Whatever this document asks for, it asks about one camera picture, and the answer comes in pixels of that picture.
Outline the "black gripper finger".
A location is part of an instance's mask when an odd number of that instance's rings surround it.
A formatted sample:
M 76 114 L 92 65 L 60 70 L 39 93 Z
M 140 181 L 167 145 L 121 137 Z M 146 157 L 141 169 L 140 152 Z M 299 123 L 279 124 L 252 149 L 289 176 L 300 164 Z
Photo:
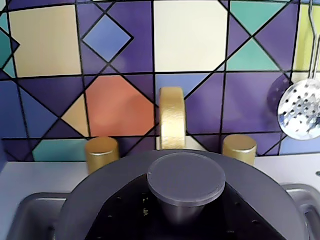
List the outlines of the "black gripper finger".
M 169 224 L 147 176 L 129 182 L 102 206 L 88 234 L 89 240 L 172 240 Z
M 225 185 L 222 195 L 207 204 L 199 220 L 200 240 L 274 240 L 272 227 L 235 191 Z

